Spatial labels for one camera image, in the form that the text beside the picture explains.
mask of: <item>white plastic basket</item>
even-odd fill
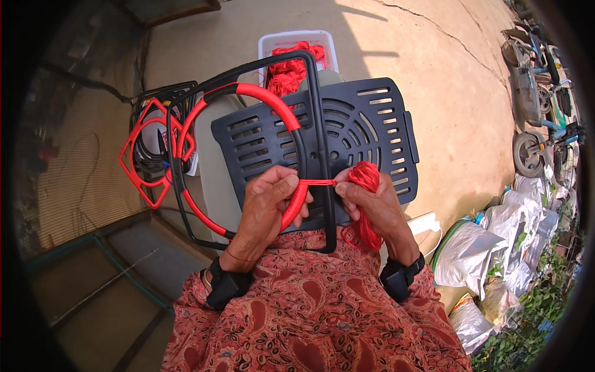
[[[324,47],[324,60],[317,64],[318,70],[333,70],[339,72],[337,65],[337,55],[335,54],[333,37],[326,31],[288,31],[265,35],[258,41],[258,59],[270,57],[273,49],[292,48],[300,41],[308,42],[310,45],[321,45]],[[258,70],[258,83],[265,87],[265,77],[267,76],[267,67]]]

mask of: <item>red patterned shirt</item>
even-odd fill
[[[346,238],[352,238],[352,229]],[[199,273],[185,281],[165,371],[471,371],[426,265],[399,305],[378,281],[379,254],[324,232],[280,236],[248,293],[224,311],[206,304]]]

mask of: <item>green plant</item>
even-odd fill
[[[490,267],[490,269],[487,271],[487,275],[486,278],[493,278],[496,276],[496,273],[498,271],[500,271],[500,269],[502,268],[502,265],[500,264],[495,264],[493,267]]]
[[[543,349],[548,332],[539,331],[538,326],[544,320],[555,324],[560,319],[572,290],[565,259],[555,251],[557,241],[556,232],[540,258],[539,277],[519,298],[524,309],[512,320],[516,328],[504,328],[498,335],[490,336],[471,359],[474,371],[524,371]]]

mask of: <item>red frame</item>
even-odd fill
[[[155,105],[161,112],[163,112],[163,116],[160,118],[151,118],[151,119],[143,122],[143,119],[149,112],[149,109],[152,105]],[[139,175],[136,173],[136,171],[134,170],[134,162],[133,162],[134,161],[133,160],[134,143],[136,142],[136,139],[140,135],[143,128],[146,127],[147,125],[152,124],[152,123],[161,123],[161,124],[163,124],[163,126],[166,126],[166,122],[165,122],[166,113],[167,113],[166,107],[164,107],[163,104],[158,99],[152,98],[149,101],[149,103],[147,104],[147,106],[145,107],[145,110],[143,111],[142,115],[139,117],[136,124],[134,125],[132,132],[130,132],[130,135],[128,136],[128,139],[126,140],[126,143],[122,147],[120,156],[118,157],[118,160],[120,162],[120,165],[122,166],[122,169],[124,170],[124,172],[126,172],[126,176],[128,176],[128,178],[130,179],[132,184],[136,187],[136,189],[139,191],[139,193],[143,197],[143,199],[153,209],[159,208],[159,206],[161,205],[161,202],[165,198],[165,194],[167,194],[168,190],[171,187],[171,183],[170,183],[171,169],[168,168],[165,171],[165,174],[163,175],[163,177],[161,179],[159,179],[158,181],[147,182],[147,181],[141,179],[139,177]],[[173,127],[171,130],[171,136],[172,136],[172,138],[175,138],[176,137],[175,132],[178,131],[180,133],[182,130],[182,125],[177,121],[177,119],[173,115],[171,116],[171,125]],[[190,158],[190,155],[192,155],[192,152],[194,152],[194,150],[196,149],[196,142],[195,142],[194,138],[192,137],[192,135],[188,133],[187,129],[184,132],[184,136],[180,136],[180,139],[181,139],[181,141],[180,141],[181,146],[183,146],[184,140],[187,140],[188,143],[190,144],[188,150],[186,151],[186,153],[184,154],[184,156],[182,158],[183,161],[187,161]],[[132,167],[132,171],[130,171],[128,169],[128,167],[126,167],[126,165],[124,164],[124,161],[123,161],[124,153],[126,152],[126,149],[128,149],[129,147],[130,147],[130,166]],[[168,147],[170,148],[171,151],[174,151],[174,153],[176,153],[176,142],[174,140],[172,140],[171,144],[168,144]],[[146,186],[146,187],[153,188],[153,187],[158,187],[160,185],[163,185],[164,188],[161,191],[161,194],[159,194],[159,197],[157,198],[157,200],[155,202],[152,202],[151,199],[149,199],[149,196],[145,193],[145,191],[141,187],[141,186]]]

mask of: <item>red yarn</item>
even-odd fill
[[[380,172],[376,165],[367,161],[360,161],[349,171],[347,182],[353,182],[356,185],[362,186],[364,189],[370,192],[376,192],[380,185]],[[343,240],[347,244],[358,248],[362,252],[372,251],[378,252],[382,246],[383,239],[380,235],[376,234],[372,230],[370,220],[366,216],[366,213],[360,209],[360,218],[358,221],[352,222],[352,226],[355,232],[359,236],[360,245],[355,246],[348,239],[345,238],[347,230],[343,230]]]
[[[323,46],[310,46],[305,41],[300,41],[293,48],[274,49],[271,55],[293,51],[308,51],[314,56],[316,62],[320,62],[324,58]],[[268,81],[267,89],[277,97],[281,97],[298,91],[299,84],[306,78],[306,66],[302,60],[281,62],[269,66],[268,73],[271,78]]]

